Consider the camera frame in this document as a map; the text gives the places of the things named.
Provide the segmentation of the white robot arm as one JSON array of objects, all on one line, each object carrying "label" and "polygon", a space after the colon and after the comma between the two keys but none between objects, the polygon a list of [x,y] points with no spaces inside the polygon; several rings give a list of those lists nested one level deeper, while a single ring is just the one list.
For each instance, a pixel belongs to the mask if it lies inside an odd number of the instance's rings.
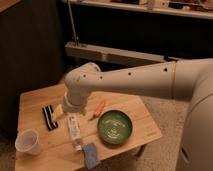
[{"label": "white robot arm", "polygon": [[145,95],[189,103],[176,171],[213,171],[213,59],[164,62],[103,72],[86,63],[65,77],[65,113],[79,112],[94,91]]}]

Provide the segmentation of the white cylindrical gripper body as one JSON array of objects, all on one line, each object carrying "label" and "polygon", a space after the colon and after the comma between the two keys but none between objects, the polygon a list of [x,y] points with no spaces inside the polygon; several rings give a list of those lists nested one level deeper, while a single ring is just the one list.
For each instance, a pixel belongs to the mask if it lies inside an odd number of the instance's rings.
[{"label": "white cylindrical gripper body", "polygon": [[65,93],[62,100],[64,112],[76,113],[85,108],[88,95],[82,93]]}]

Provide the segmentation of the tan flat gripper finger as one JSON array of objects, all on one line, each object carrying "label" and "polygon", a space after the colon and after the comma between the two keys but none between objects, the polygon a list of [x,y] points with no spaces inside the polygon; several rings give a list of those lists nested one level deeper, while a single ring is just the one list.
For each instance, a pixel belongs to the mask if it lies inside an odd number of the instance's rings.
[{"label": "tan flat gripper finger", "polygon": [[62,105],[59,104],[56,106],[56,108],[54,109],[53,112],[53,119],[54,120],[59,120],[60,118],[62,118],[64,116],[64,111],[62,109]]}]

